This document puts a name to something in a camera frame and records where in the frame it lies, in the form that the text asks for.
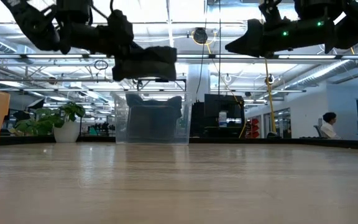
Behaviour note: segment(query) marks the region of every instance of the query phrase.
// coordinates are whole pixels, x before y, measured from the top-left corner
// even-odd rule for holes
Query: wooden tabletop
[[[358,150],[1,146],[0,223],[358,224]]]

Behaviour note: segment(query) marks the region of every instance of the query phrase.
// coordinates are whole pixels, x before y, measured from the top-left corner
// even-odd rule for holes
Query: man sitting
[[[323,120],[325,121],[325,123],[320,128],[323,137],[329,139],[342,139],[335,133],[333,127],[333,124],[336,122],[336,114],[332,112],[328,112],[323,115]]]

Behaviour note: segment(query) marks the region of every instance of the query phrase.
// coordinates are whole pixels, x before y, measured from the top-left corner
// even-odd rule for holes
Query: pillar
[[[209,94],[210,79],[209,79],[209,64],[191,64],[187,73],[187,92],[191,93],[191,99],[195,103],[196,99],[204,102],[204,94]]]

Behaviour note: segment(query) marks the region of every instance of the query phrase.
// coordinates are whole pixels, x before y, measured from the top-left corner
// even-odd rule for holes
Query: clear plastic bin
[[[112,92],[116,142],[188,144],[191,95],[184,91]]]

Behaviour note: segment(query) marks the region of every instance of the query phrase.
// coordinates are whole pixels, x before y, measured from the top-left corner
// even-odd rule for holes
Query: black cable
[[[205,25],[204,25],[204,31],[205,31],[205,35],[206,35],[206,15],[208,13],[208,5],[206,6],[205,9]],[[205,49],[205,43],[203,43],[203,53],[201,53],[201,69],[200,69],[200,79],[198,80],[198,87],[197,87],[197,91],[196,91],[196,102],[197,102],[197,94],[198,94],[198,90],[200,89],[200,84],[201,84],[201,77],[203,75],[203,60],[204,60],[204,49]]]
[[[219,71],[218,71],[218,99],[221,97],[221,54],[222,54],[222,21],[221,21],[221,0],[219,0]]]
[[[111,10],[111,12],[113,12],[114,11],[114,9],[112,8],[112,3],[114,2],[114,0],[110,0],[110,10]]]

